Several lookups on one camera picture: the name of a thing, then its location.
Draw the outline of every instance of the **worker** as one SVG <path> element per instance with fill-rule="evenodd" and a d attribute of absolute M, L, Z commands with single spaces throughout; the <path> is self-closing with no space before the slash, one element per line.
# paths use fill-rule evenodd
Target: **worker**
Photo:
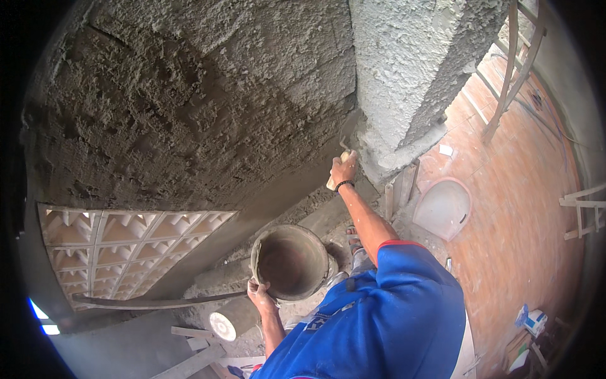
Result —
<path fill-rule="evenodd" d="M 349 278 L 286 335 L 271 283 L 248 282 L 261 314 L 262 378 L 450 378 L 465 330 L 459 283 L 422 245 L 402 241 L 354 187 L 355 151 L 330 171 L 353 220 Z"/>

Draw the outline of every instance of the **blue jersey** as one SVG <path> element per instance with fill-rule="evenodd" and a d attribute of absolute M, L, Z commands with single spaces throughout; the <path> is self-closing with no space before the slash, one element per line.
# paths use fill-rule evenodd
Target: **blue jersey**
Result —
<path fill-rule="evenodd" d="M 459 283 L 414 242 L 387 241 L 377 259 L 354 286 L 331 288 L 251 378 L 450 378 L 465 330 Z"/>

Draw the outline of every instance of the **foot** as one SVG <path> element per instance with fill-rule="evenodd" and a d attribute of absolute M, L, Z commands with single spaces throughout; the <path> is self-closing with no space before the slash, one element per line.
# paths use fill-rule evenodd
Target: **foot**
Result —
<path fill-rule="evenodd" d="M 358 234 L 356 234 L 356 228 L 353 226 L 348 226 L 345 230 L 345 234 L 347 234 L 349 238 L 348 242 L 349 242 L 349 249 L 351 251 L 351 254 L 355 254 L 359 249 L 362 248 L 362 243 L 360 242 L 360 239 L 358 238 Z"/>

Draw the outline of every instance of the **red brick floor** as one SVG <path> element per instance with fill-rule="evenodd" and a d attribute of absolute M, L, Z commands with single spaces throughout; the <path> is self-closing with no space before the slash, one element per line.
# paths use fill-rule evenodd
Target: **red brick floor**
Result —
<path fill-rule="evenodd" d="M 483 62 L 480 69 L 502 85 L 503 59 Z M 534 86 L 547 100 L 543 88 L 529 82 L 518 96 L 532 106 L 527 92 Z M 473 75 L 465 89 L 490 120 L 496 100 L 484 83 Z M 556 130 L 545 104 L 538 113 Z M 446 114 L 448 132 L 440 143 L 455 149 L 454 159 L 434 146 L 420 158 L 417 183 L 423 191 L 432 181 L 453 176 L 471 191 L 470 220 L 445 245 L 465 292 L 476 355 L 484 354 L 478 378 L 498 377 L 504 349 L 519 332 L 514 320 L 524 303 L 546 312 L 551 322 L 573 303 L 583 243 L 564 241 L 564 233 L 576 228 L 576 213 L 560 207 L 558 199 L 579 190 L 578 175 L 568 141 L 565 163 L 562 142 L 542 132 L 516 102 L 487 146 L 480 140 L 484 124 L 462 93 Z"/>

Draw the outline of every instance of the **plastering trowel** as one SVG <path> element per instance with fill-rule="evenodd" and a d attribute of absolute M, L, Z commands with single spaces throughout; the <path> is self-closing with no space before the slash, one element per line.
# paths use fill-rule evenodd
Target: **plastering trowel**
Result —
<path fill-rule="evenodd" d="M 345 162 L 347 160 L 347 158 L 349 158 L 349 154 L 351 154 L 351 150 L 345 144 L 345 137 L 351 135 L 351 133 L 353 132 L 353 129 L 356 127 L 356 124 L 358 123 L 358 119 L 360 118 L 361 115 L 362 115 L 361 109 L 356 109 L 353 112 L 351 112 L 349 114 L 349 116 L 347 116 L 345 123 L 343 123 L 343 126 L 341 127 L 341 130 L 339 131 L 339 145 L 341 145 L 341 147 L 343 149 L 345 149 L 345 151 L 343 151 L 341 153 L 341 157 L 340 157 L 342 163 Z M 331 191 L 334 191 L 337 184 L 338 183 L 335 183 L 335 181 L 333 180 L 333 176 L 330 175 L 330 178 L 328 178 L 328 182 L 326 182 L 326 188 L 328 188 Z"/>

